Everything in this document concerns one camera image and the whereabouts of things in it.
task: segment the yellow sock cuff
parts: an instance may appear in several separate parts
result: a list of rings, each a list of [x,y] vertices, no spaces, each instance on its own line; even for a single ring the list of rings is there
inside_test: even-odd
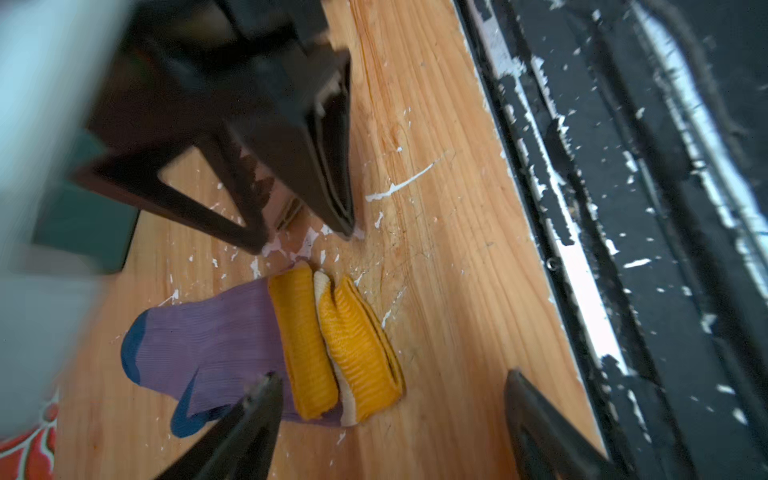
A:
[[[324,285],[317,299],[320,329],[331,358],[349,383],[356,421],[362,422],[402,396],[402,370],[379,320],[352,279],[345,276],[333,291],[326,279],[315,273],[316,286]]]
[[[318,419],[339,401],[339,390],[317,322],[312,269],[306,262],[269,279],[280,326],[293,404],[302,419]]]

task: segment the purple sock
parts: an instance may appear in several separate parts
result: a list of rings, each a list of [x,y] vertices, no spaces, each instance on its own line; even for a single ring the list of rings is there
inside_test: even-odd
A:
[[[186,411],[174,414],[176,423],[233,405],[246,385],[268,372],[280,375],[286,386],[283,418],[301,421],[266,279],[202,302],[146,310],[126,333],[121,357],[133,382],[182,400],[178,408]],[[338,425],[336,410],[317,422]],[[201,426],[180,431],[191,435]]]

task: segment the wooden surface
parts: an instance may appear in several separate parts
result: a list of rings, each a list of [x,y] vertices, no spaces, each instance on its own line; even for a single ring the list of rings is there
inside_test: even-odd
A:
[[[336,278],[362,276],[374,311],[389,313],[386,332],[407,391],[396,407],[353,429],[284,422],[270,477],[510,478],[502,387],[514,367],[599,443],[452,3],[330,0],[326,12],[332,43],[353,57],[350,163],[365,238],[345,243],[320,234],[310,262],[318,267],[324,257]],[[408,186],[366,201],[433,162]],[[167,178],[237,215],[195,153]],[[281,235],[285,252],[298,251],[307,229],[322,225],[301,214]],[[167,304],[253,279],[254,258],[141,214],[125,271],[106,280],[103,304],[65,375],[59,478],[152,478],[194,443],[170,435],[173,399],[127,379],[122,335],[176,289],[178,300]],[[257,266],[266,274],[289,263],[275,252]]]

